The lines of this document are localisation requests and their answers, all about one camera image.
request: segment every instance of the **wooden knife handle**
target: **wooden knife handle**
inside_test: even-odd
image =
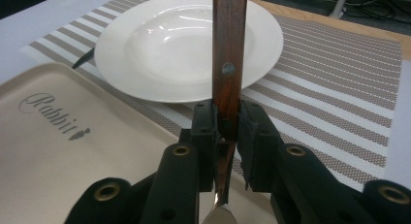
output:
[[[213,0],[212,101],[226,141],[237,139],[246,5],[247,0]]]

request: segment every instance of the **brass screw insert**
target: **brass screw insert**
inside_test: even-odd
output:
[[[287,152],[298,157],[305,155],[305,151],[298,146],[288,146]]]
[[[176,156],[184,156],[190,153],[190,148],[185,145],[179,145],[173,149],[173,154]]]
[[[380,186],[378,192],[385,199],[393,203],[408,205],[411,202],[411,199],[405,193],[391,186]]]
[[[109,182],[99,187],[94,192],[94,199],[99,202],[111,200],[120,193],[120,185],[116,182]]]

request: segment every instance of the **striped placemat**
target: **striped placemat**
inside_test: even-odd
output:
[[[21,50],[41,63],[72,65],[107,25],[147,0],[112,0]],[[310,147],[343,183],[362,190],[386,163],[401,65],[398,43],[275,16],[284,33],[278,63],[243,89],[261,104],[286,143]],[[173,134],[190,128],[193,104],[130,97],[107,84],[94,61],[79,72]],[[234,171],[241,174],[239,160]]]

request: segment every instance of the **wooden table edge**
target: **wooden table edge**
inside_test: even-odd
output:
[[[353,22],[344,21],[341,19],[331,18],[328,16],[321,16],[317,14],[312,14],[306,11],[301,11],[293,8],[288,8],[285,6],[272,4],[269,2],[261,1],[261,0],[250,0],[266,10],[270,13],[280,16],[286,16],[294,19],[300,20],[308,20],[314,21],[318,23],[322,23],[328,25],[333,28],[345,30],[348,32],[353,32],[357,34],[362,34],[368,37],[375,37],[381,39],[387,39],[392,41],[397,41],[401,45],[402,51],[402,59],[403,60],[411,60],[411,36],[382,30],[374,27],[369,27]]]

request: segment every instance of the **tray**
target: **tray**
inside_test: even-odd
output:
[[[63,223],[93,182],[136,183],[176,137],[71,68],[49,63],[0,86],[0,223]],[[268,196],[233,175],[238,223],[273,223]],[[200,221],[213,194],[201,195]]]

